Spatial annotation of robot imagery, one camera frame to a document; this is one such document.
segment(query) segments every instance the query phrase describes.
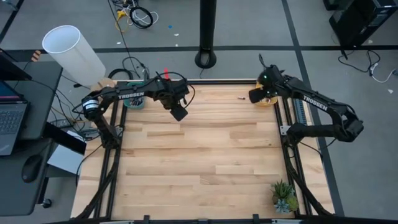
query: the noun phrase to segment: laptop screen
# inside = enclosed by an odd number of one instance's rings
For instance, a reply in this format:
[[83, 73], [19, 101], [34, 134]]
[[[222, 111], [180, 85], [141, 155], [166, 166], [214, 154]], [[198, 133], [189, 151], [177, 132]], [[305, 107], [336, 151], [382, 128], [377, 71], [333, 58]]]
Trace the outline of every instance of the laptop screen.
[[0, 102], [21, 100], [18, 94], [6, 83], [0, 81]]

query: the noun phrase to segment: potted plant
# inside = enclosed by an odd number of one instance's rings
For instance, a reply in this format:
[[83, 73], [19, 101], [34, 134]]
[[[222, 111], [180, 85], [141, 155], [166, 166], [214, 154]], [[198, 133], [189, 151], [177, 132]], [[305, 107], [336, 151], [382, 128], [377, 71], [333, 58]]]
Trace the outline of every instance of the potted plant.
[[293, 185], [286, 184], [283, 180], [272, 185], [272, 201], [276, 212], [286, 214], [299, 209], [299, 202], [294, 195]]

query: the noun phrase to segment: wooden table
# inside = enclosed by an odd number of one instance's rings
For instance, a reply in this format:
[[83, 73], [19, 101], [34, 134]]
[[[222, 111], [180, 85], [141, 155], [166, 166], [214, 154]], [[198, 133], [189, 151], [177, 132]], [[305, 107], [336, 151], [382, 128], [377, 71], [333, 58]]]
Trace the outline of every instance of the wooden table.
[[[271, 184], [287, 181], [274, 108], [250, 103], [248, 91], [254, 85], [194, 87], [196, 97], [181, 122], [148, 98], [143, 110], [128, 110], [112, 219], [235, 219], [254, 213], [260, 218], [293, 217], [276, 213], [271, 200]], [[120, 102], [116, 124], [121, 107]], [[108, 120], [111, 108], [105, 114]], [[311, 121], [307, 104], [305, 112]], [[283, 106], [281, 113], [286, 122]], [[318, 147], [314, 138], [303, 142]], [[100, 144], [99, 139], [89, 142], [86, 155]], [[319, 154], [301, 144], [298, 149], [308, 188], [333, 212]], [[84, 162], [71, 217], [97, 191], [103, 156], [104, 149], [99, 149]]]

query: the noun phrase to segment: laptop keyboard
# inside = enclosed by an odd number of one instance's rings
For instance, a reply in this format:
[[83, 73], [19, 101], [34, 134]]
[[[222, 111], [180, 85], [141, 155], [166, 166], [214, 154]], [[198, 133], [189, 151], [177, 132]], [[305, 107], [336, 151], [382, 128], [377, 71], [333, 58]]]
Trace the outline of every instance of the laptop keyboard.
[[24, 111], [0, 111], [0, 134], [15, 134]]

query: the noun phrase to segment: laptop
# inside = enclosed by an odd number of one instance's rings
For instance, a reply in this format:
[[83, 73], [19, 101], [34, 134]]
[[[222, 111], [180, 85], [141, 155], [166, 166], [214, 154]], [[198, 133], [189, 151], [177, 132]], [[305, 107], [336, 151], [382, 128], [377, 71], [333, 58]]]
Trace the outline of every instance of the laptop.
[[0, 156], [11, 155], [22, 130], [29, 102], [0, 81]]

